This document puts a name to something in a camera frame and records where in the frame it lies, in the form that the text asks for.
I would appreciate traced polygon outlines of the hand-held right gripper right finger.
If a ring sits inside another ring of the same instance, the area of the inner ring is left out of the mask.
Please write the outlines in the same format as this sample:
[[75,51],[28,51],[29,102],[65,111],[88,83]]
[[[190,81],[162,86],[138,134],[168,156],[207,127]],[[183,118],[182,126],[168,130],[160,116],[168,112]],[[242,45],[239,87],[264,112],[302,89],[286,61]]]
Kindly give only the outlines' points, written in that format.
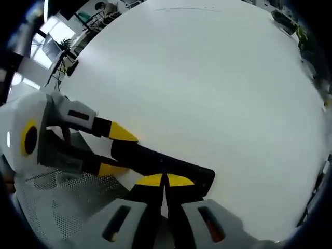
[[166,174],[168,220],[176,248],[254,248],[258,242],[242,221],[186,177]]

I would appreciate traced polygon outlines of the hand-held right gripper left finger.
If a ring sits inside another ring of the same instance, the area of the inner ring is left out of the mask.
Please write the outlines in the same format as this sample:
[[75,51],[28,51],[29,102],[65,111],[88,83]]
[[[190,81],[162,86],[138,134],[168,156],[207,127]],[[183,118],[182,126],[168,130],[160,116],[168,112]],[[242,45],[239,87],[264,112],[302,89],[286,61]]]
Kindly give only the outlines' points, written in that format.
[[163,174],[138,180],[123,199],[94,214],[82,229],[78,248],[153,248],[161,220]]

